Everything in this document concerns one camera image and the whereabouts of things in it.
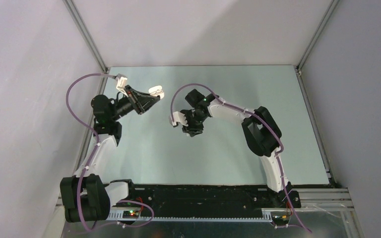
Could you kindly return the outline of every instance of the light blue table surface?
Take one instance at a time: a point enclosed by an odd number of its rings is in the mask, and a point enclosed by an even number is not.
[[[135,90],[147,92],[162,85],[163,100],[143,115],[129,113],[120,119],[122,138],[106,171],[106,180],[132,179],[135,183],[161,184],[265,184],[259,158],[247,147],[240,125],[208,118],[204,132],[193,138],[169,124],[175,91],[188,83],[202,83],[225,100],[247,108],[268,108],[282,131],[281,159],[293,184],[327,184],[303,96],[291,65],[112,67]],[[174,111],[190,109],[183,90]],[[203,88],[198,88],[208,95]],[[115,98],[114,80],[104,94]]]

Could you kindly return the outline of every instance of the white plastic clip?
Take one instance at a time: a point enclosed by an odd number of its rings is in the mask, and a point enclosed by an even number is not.
[[[173,118],[169,116],[169,122],[172,126],[177,126],[178,123],[188,126],[188,121],[186,120],[185,114],[180,112],[173,112]]]
[[[123,93],[125,96],[128,96],[126,91],[125,91],[125,86],[126,86],[126,83],[127,83],[127,77],[124,76],[123,74],[118,74],[116,75],[116,89]]]
[[[163,91],[163,87],[161,87],[161,85],[154,86],[154,87],[148,89],[148,92],[153,97],[159,96],[160,99],[164,98],[164,91]]]

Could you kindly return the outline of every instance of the purple tube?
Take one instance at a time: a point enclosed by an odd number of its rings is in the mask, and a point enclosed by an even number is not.
[[[249,115],[255,117],[258,121],[260,121],[260,123],[262,123],[263,126],[265,126],[265,127],[268,129],[269,132],[271,132],[271,134],[274,136],[274,138],[277,140],[277,142],[278,142],[278,144],[279,144],[279,146],[280,146],[280,150],[277,151],[277,152],[275,153],[275,158],[277,159],[277,161],[278,161],[278,165],[279,165],[279,167],[280,167],[281,182],[282,182],[282,184],[283,184],[283,188],[284,188],[285,196],[286,196],[286,198],[287,198],[288,201],[291,201],[291,199],[290,199],[290,197],[289,197],[289,195],[288,195],[287,188],[286,188],[285,185],[284,185],[284,184],[285,184],[285,181],[284,181],[284,171],[283,171],[283,168],[282,168],[281,159],[280,159],[280,157],[279,157],[279,154],[280,154],[281,152],[284,151],[284,145],[282,144],[280,138],[279,138],[278,135],[275,133],[275,131],[274,131],[274,130],[273,130],[273,129],[272,129],[272,128],[271,128],[271,127],[270,127],[270,126],[269,126],[269,125],[268,125],[262,118],[260,118],[258,115],[256,115],[255,113],[252,113],[252,112],[245,111],[245,109],[243,109],[243,108],[239,108],[239,107],[236,107],[236,106],[234,106],[234,105],[231,105],[231,104],[228,104],[228,103],[224,103],[223,101],[221,101],[221,100],[218,98],[218,96],[214,93],[213,90],[211,90],[210,88],[208,88],[207,86],[205,86],[205,85],[203,85],[203,84],[200,84],[200,83],[190,83],[190,84],[186,84],[186,85],[180,87],[180,88],[176,91],[176,93],[173,95],[172,102],[171,102],[171,104],[170,104],[170,117],[172,118],[172,120],[173,120],[173,102],[174,102],[174,100],[175,100],[177,94],[178,94],[182,89],[184,89],[184,88],[186,88],[186,87],[189,87],[189,86],[200,86],[200,87],[203,87],[203,88],[207,89],[207,90],[208,90],[208,91],[215,97],[215,99],[216,99],[218,102],[220,102],[221,104],[224,104],[226,107],[229,107],[229,108],[231,108],[231,109],[233,109],[233,110],[235,110],[235,111],[242,112],[242,113],[247,113],[247,114],[249,114]],[[299,223],[300,223],[300,226],[299,226],[299,225],[289,225],[289,226],[292,226],[292,227],[293,227],[293,226],[303,227],[307,232],[312,233],[312,231],[311,231],[309,228],[307,228],[307,227],[303,224],[303,222],[300,220],[299,216],[297,215],[297,212],[294,210],[294,206],[293,206],[293,204],[292,204],[291,202],[289,202],[289,203],[290,203],[291,210],[293,211],[293,214],[296,216],[297,220],[298,220]]]
[[[99,138],[99,135],[98,133],[89,125],[87,125],[87,123],[83,122],[80,118],[78,118],[76,116],[76,114],[72,111],[72,108],[70,107],[69,105],[69,94],[71,92],[71,89],[75,86],[75,84],[77,84],[79,81],[85,79],[85,78],[88,78],[88,77],[91,77],[91,76],[104,76],[104,77],[109,77],[109,78],[116,78],[116,76],[113,76],[113,75],[109,75],[109,74],[105,74],[105,73],[91,73],[91,74],[87,74],[87,75],[84,75],[82,77],[80,77],[79,79],[75,80],[71,85],[70,87],[68,88],[68,91],[66,92],[66,107],[68,107],[68,110],[69,112],[71,113],[71,115],[79,122],[81,123],[83,126],[85,126],[86,128],[88,128],[90,131],[93,132],[93,134],[96,136],[96,145],[94,146],[93,150],[91,151],[91,154],[90,156],[88,157],[87,159],[87,162],[85,163],[85,167],[86,166],[89,166],[90,165],[90,162],[92,160],[92,158],[94,157],[94,154],[96,153],[97,151],[97,148],[98,148],[98,143],[100,142],[100,138]],[[85,171],[86,171],[86,168],[84,168],[81,172],[81,175],[79,176],[79,180],[78,180],[78,187],[76,188],[76,203],[78,205],[78,215],[79,215],[79,219],[82,223],[82,225],[84,226],[85,230],[86,230],[86,233],[88,232],[91,232],[95,229],[99,229],[101,227],[104,227],[104,226],[107,226],[107,225],[110,225],[112,223],[105,223],[99,227],[95,227],[96,223],[94,223],[93,227],[90,229],[86,222],[85,222],[85,219],[84,219],[84,214],[82,213],[82,206],[81,206],[81,184],[82,184],[82,180],[84,179],[84,175],[85,175]],[[135,204],[139,204],[141,206],[145,206],[147,207],[148,209],[150,209],[151,211],[151,219],[141,225],[137,225],[137,226],[130,226],[130,225],[126,225],[124,224],[125,226],[128,226],[128,227],[142,227],[146,224],[148,224],[149,222],[152,221],[152,219],[154,218],[154,211],[151,209],[150,206],[146,205],[146,204],[143,204],[143,203],[140,203],[140,202],[135,202],[135,201],[129,201],[127,200],[127,202],[130,202],[130,203],[135,203]]]

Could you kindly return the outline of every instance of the white wall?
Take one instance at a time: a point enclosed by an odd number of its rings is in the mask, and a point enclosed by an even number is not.
[[[297,64],[331,0],[76,0],[108,66]]]
[[[98,66],[61,0],[0,0],[0,238],[41,237],[84,135],[65,107]],[[99,79],[73,92],[82,119]]]
[[[333,172],[381,237],[381,0],[341,1],[302,72]]]

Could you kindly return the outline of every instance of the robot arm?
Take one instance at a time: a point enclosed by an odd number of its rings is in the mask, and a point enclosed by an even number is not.
[[[130,187],[127,181],[107,181],[99,176],[104,172],[122,136],[122,125],[117,120],[132,111],[141,115],[164,97],[161,86],[152,87],[148,93],[143,93],[126,85],[127,78],[124,75],[118,74],[116,80],[116,88],[119,90],[116,99],[97,95],[91,101],[95,117],[94,130],[100,138],[94,156],[88,166],[87,161],[83,161],[72,177],[61,181],[62,202],[68,222],[80,221],[76,203],[78,186],[81,186],[81,208],[85,221],[107,219],[110,208],[128,197]],[[78,184],[84,168],[86,171],[82,184]]]
[[[195,135],[202,134],[203,122],[208,117],[220,118],[235,124],[240,124],[248,147],[253,153],[260,157],[266,172],[267,186],[277,193],[283,190],[280,169],[274,157],[275,152],[279,150],[279,145],[267,128],[262,127],[259,129],[258,126],[260,126],[260,122],[250,114],[246,113],[251,112],[261,117],[270,125],[278,137],[281,137],[280,129],[266,108],[245,108],[245,112],[239,112],[225,106],[224,103],[220,103],[212,94],[205,97],[196,89],[190,91],[185,99],[193,109],[173,112],[173,118],[170,118],[170,123],[173,127],[182,124],[183,133],[187,136],[194,137]],[[285,174],[284,181],[286,183],[285,185],[289,184]]]

